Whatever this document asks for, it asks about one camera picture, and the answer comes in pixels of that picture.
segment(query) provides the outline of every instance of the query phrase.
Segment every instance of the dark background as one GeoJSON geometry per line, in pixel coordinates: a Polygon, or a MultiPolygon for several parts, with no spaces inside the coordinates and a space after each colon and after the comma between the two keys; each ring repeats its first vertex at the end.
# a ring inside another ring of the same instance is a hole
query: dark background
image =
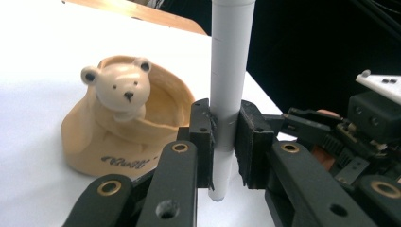
{"type": "MultiPolygon", "coordinates": [[[[401,9],[398,0],[381,1],[401,9]]],[[[165,1],[161,9],[211,35],[211,0],[165,1]]],[[[368,91],[355,82],[365,69],[401,75],[399,15],[369,0],[256,0],[247,71],[283,112],[346,116],[349,97],[368,91]]]]}

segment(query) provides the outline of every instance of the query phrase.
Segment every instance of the black plastic part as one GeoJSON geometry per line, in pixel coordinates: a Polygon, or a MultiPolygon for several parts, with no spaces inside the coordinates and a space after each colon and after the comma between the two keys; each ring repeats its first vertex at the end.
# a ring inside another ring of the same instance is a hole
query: black plastic part
{"type": "Polygon", "coordinates": [[[378,226],[401,226],[401,184],[384,176],[364,176],[355,200],[378,226]]]}
{"type": "Polygon", "coordinates": [[[339,182],[351,185],[357,178],[361,176],[368,165],[368,161],[360,157],[355,157],[348,163],[347,166],[345,166],[338,174],[336,174],[334,178],[339,182]]]}
{"type": "Polygon", "coordinates": [[[274,130],[274,135],[277,136],[283,127],[284,117],[282,115],[263,114],[263,118],[274,130]]]}
{"type": "Polygon", "coordinates": [[[339,123],[342,122],[342,117],[334,116],[326,113],[320,113],[312,110],[300,110],[296,108],[290,108],[288,114],[295,115],[307,120],[319,122],[324,124],[330,128],[336,127],[339,123]]]}
{"type": "Polygon", "coordinates": [[[321,147],[324,148],[332,156],[339,157],[344,149],[344,144],[334,134],[327,134],[323,139],[321,147]]]}
{"type": "Polygon", "coordinates": [[[189,141],[189,127],[179,127],[176,140],[189,141]]]}
{"type": "Polygon", "coordinates": [[[331,132],[330,127],[309,119],[288,113],[283,114],[284,123],[281,132],[293,135],[308,143],[321,145],[325,136],[331,132]]]}
{"type": "Polygon", "coordinates": [[[142,211],[142,207],[144,206],[145,199],[148,195],[148,190],[150,187],[150,183],[153,179],[153,174],[156,171],[152,169],[150,172],[146,173],[142,177],[132,181],[132,199],[135,204],[133,207],[131,218],[130,218],[130,226],[135,226],[136,222],[139,219],[139,216],[142,211]]]}
{"type": "Polygon", "coordinates": [[[236,125],[235,155],[239,174],[250,189],[265,189],[269,164],[265,152],[275,139],[257,107],[243,100],[236,125]]]}
{"type": "Polygon", "coordinates": [[[209,99],[201,99],[191,106],[189,141],[198,149],[197,188],[213,188],[213,137],[209,99]]]}
{"type": "Polygon", "coordinates": [[[349,153],[345,156],[349,156],[353,159],[355,155],[370,160],[372,158],[380,158],[377,155],[377,148],[371,144],[373,138],[366,137],[364,133],[354,133],[351,132],[347,124],[338,124],[336,127],[336,135],[343,142],[345,148],[343,152],[340,153],[339,158],[344,156],[344,152],[347,150],[349,153]]]}
{"type": "Polygon", "coordinates": [[[348,118],[359,131],[379,143],[389,143],[401,137],[401,106],[376,92],[352,96],[348,118]]]}
{"type": "Polygon", "coordinates": [[[291,226],[295,210],[287,197],[277,195],[267,188],[265,191],[265,201],[276,227],[291,226]]]}
{"type": "Polygon", "coordinates": [[[295,209],[291,226],[375,226],[300,144],[276,142],[268,157],[295,209]]]}
{"type": "Polygon", "coordinates": [[[175,141],[163,149],[137,227],[196,226],[197,148],[175,141]]]}
{"type": "Polygon", "coordinates": [[[93,181],[74,205],[64,227],[127,226],[134,201],[131,179],[106,175],[93,181]]]}

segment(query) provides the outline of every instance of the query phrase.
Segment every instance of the screw hole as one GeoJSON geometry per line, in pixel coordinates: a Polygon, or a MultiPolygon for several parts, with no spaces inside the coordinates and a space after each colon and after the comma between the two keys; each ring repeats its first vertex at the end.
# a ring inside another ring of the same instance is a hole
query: screw hole
{"type": "Polygon", "coordinates": [[[362,114],[362,109],[360,109],[360,107],[355,107],[354,110],[356,114],[362,114]]]}
{"type": "Polygon", "coordinates": [[[176,152],[179,152],[179,153],[186,152],[188,150],[188,145],[186,145],[186,144],[176,144],[176,145],[173,145],[172,149],[174,151],[176,151],[176,152]]]}
{"type": "Polygon", "coordinates": [[[281,146],[281,149],[283,151],[288,152],[288,153],[296,153],[296,152],[300,151],[298,149],[298,147],[296,147],[294,145],[291,145],[291,144],[284,144],[284,145],[281,146]]]}
{"type": "Polygon", "coordinates": [[[401,198],[401,191],[389,183],[374,181],[371,182],[371,187],[374,191],[385,197],[392,199],[401,198]]]}
{"type": "Polygon", "coordinates": [[[371,117],[369,122],[373,125],[373,126],[378,126],[379,121],[376,117],[371,117]]]}
{"type": "Polygon", "coordinates": [[[121,182],[119,181],[107,181],[102,183],[97,188],[97,193],[101,196],[111,196],[117,193],[121,189],[121,182]]]}
{"type": "Polygon", "coordinates": [[[345,179],[343,179],[342,177],[337,178],[337,180],[338,180],[339,182],[342,182],[342,183],[347,183],[347,181],[346,181],[345,179]]]}
{"type": "Polygon", "coordinates": [[[341,216],[341,217],[346,217],[348,215],[347,210],[345,210],[342,206],[337,205],[337,204],[332,204],[330,206],[330,210],[334,214],[341,216]]]}
{"type": "Polygon", "coordinates": [[[161,201],[156,207],[156,215],[160,219],[171,219],[180,213],[180,206],[177,201],[161,201]]]}

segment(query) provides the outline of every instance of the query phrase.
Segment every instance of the bear figurine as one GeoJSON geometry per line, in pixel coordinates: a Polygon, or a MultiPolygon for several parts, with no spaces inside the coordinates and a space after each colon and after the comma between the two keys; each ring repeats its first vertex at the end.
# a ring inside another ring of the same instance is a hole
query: bear figurine
{"type": "Polygon", "coordinates": [[[146,58],[111,56],[80,77],[87,92],[61,124],[64,158],[79,172],[140,177],[189,125],[191,92],[146,58]]]}

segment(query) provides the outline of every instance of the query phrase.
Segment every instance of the wooden surface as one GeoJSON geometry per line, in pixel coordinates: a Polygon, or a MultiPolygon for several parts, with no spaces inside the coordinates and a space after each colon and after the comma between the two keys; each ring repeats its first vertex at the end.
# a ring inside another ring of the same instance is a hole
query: wooden surface
{"type": "Polygon", "coordinates": [[[65,0],[64,2],[112,11],[162,26],[170,26],[202,35],[206,34],[201,26],[192,20],[127,0],[65,0]]]}

